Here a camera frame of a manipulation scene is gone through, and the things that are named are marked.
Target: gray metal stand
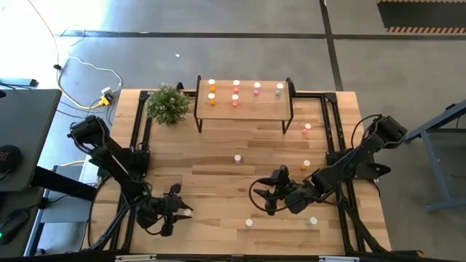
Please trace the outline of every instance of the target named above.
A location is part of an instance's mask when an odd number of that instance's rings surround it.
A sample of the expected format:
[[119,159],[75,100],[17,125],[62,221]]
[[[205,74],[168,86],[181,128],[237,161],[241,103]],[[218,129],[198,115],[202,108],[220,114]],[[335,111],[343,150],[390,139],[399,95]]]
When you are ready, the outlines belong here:
[[406,137],[406,143],[422,138],[441,190],[443,201],[426,205],[428,212],[466,206],[466,129],[440,128],[463,114],[466,100],[450,106]]

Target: gray floor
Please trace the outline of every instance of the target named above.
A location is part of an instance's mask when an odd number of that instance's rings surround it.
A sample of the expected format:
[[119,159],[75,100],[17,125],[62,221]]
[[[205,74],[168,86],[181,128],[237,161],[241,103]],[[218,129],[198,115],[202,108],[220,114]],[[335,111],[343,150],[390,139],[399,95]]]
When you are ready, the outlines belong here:
[[[34,3],[57,33],[73,25],[76,30],[136,32],[324,32],[318,0]],[[327,0],[327,5],[334,33],[386,34],[375,0]],[[0,14],[0,32],[1,21],[17,19],[15,12],[28,8],[16,1],[8,6]],[[33,12],[26,20],[30,24],[18,26],[41,26]],[[24,35],[3,30],[17,39]],[[4,64],[2,70],[20,74],[25,72],[21,65],[30,61],[34,66],[27,67],[28,74],[41,81],[41,87],[53,88],[55,72],[50,66],[55,47],[44,28],[32,34],[36,41],[20,41],[21,49],[8,49],[14,66]],[[465,41],[336,41],[335,45],[344,90],[356,91],[363,116],[389,114],[413,129],[465,99]],[[217,79],[278,80],[289,76],[299,90],[335,90],[325,40],[86,38],[70,50],[84,61],[116,70],[125,88],[151,88],[160,82],[178,81],[193,87],[196,75],[201,74]],[[63,75],[64,88],[82,103],[91,103],[101,89],[115,88],[116,84],[112,74],[73,60]],[[65,107],[63,110],[83,115]],[[65,136],[73,121],[56,115],[40,165],[49,167],[84,158]],[[466,119],[460,126],[466,127]],[[420,141],[381,152],[376,160],[392,167],[380,181],[392,248],[418,249],[430,257],[466,261],[462,249],[466,242],[466,208],[430,214],[424,211],[426,203],[441,196]]]

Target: wooden table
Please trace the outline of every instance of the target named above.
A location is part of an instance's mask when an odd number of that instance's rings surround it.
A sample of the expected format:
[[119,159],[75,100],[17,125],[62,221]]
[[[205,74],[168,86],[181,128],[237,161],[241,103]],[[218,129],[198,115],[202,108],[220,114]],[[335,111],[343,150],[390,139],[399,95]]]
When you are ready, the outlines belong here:
[[[140,90],[122,90],[111,131],[121,146],[130,137]],[[341,122],[347,147],[351,132],[360,120],[354,92],[337,92]],[[286,164],[291,178],[302,180],[313,170],[325,166],[328,150],[320,101],[294,98],[294,121],[286,135],[276,122],[244,122],[217,120],[206,122],[198,133],[193,113],[186,121],[172,127],[152,124],[149,145],[151,163],[146,180],[159,197],[170,185],[182,182],[181,195],[194,208],[194,217],[175,224],[171,237],[148,235],[137,224],[134,227],[131,253],[177,254],[256,254],[256,255],[342,255],[344,254],[337,208],[313,203],[298,215],[288,210],[268,216],[257,210],[248,198],[248,187],[257,178],[270,176],[274,169]],[[312,129],[301,132],[305,123]],[[333,115],[331,126],[335,134]],[[359,127],[355,137],[363,134]],[[139,133],[143,137],[143,124]],[[243,156],[241,164],[234,155]],[[307,171],[300,170],[304,159],[311,161]],[[390,249],[384,215],[378,192],[367,181],[355,181],[355,192],[362,221],[379,243]],[[100,190],[92,212],[92,239],[95,241],[114,218],[119,198],[119,185],[114,180]],[[256,197],[262,205],[264,200]],[[317,225],[307,226],[311,216]],[[251,228],[245,220],[252,218]],[[126,222],[120,231],[120,241]],[[161,223],[150,228],[158,231]],[[354,226],[349,222],[353,247]]]
[[[259,81],[260,93],[254,95],[255,81],[240,81],[238,93],[238,107],[233,106],[233,80],[216,80],[214,84],[215,105],[210,104],[208,95],[211,93],[208,80],[199,79],[197,95],[197,110],[194,118],[199,132],[202,131],[202,120],[253,120],[253,121],[280,121],[283,133],[286,133],[291,120],[293,109],[290,100],[290,88],[287,82]],[[283,85],[280,95],[275,95],[277,84]]]

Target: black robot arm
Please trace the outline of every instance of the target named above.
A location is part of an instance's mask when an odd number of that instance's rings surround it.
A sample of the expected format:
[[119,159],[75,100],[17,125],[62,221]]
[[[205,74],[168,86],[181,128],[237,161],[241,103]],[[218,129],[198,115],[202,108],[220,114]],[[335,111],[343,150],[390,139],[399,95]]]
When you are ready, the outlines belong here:
[[106,170],[118,182],[125,200],[115,219],[90,249],[102,250],[127,211],[134,206],[136,206],[136,221],[139,226],[147,229],[163,218],[164,225],[157,234],[163,237],[170,236],[176,221],[190,218],[174,213],[180,208],[192,210],[178,196],[181,185],[173,185],[163,197],[153,197],[151,185],[143,181],[149,167],[150,151],[146,147],[122,148],[109,133],[105,122],[92,115],[80,123],[72,124],[68,134],[80,151],[92,157],[90,162]]
[[380,116],[368,130],[368,137],[335,164],[316,170],[303,180],[302,187],[287,194],[285,205],[293,213],[301,212],[316,199],[327,199],[342,181],[352,179],[359,164],[384,148],[397,148],[405,139],[407,129],[391,116]]
[[[285,208],[288,208],[293,214],[297,214],[313,202],[326,202],[326,199],[335,190],[340,189],[341,182],[346,182],[353,178],[359,164],[384,148],[397,148],[404,141],[407,129],[398,124],[391,116],[380,115],[373,121],[366,132],[367,137],[363,138],[362,143],[358,147],[348,151],[331,166],[316,170],[305,178],[302,183],[296,183],[289,179],[288,168],[285,165],[275,170],[269,178],[258,179],[251,185],[249,194],[251,194],[251,189],[255,183],[273,186],[274,191],[252,190],[265,198],[265,208],[259,207],[250,195],[251,201],[257,208],[266,211],[269,215],[274,215],[276,211]],[[277,208],[277,200],[284,200],[285,206]],[[340,194],[338,203],[343,206],[351,217],[369,247],[374,252],[386,251],[371,236],[368,229],[351,208],[346,197]]]

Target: green plant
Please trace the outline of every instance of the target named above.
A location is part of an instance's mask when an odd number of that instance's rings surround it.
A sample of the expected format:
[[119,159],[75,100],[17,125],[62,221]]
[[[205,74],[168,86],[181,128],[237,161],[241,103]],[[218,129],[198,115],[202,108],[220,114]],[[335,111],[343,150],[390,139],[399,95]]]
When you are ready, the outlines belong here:
[[171,84],[162,83],[160,90],[153,92],[146,101],[147,114],[159,124],[170,126],[185,120],[189,100]]

